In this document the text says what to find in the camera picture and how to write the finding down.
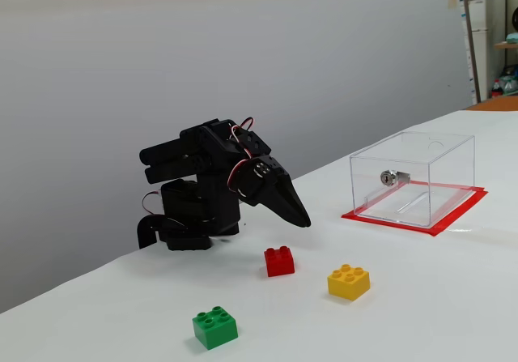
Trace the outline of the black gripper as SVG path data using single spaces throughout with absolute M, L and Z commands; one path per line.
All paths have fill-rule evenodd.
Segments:
M 236 192 L 248 205 L 262 204 L 290 224 L 300 228 L 311 226 L 289 173 L 270 155 L 253 157 L 238 170 Z

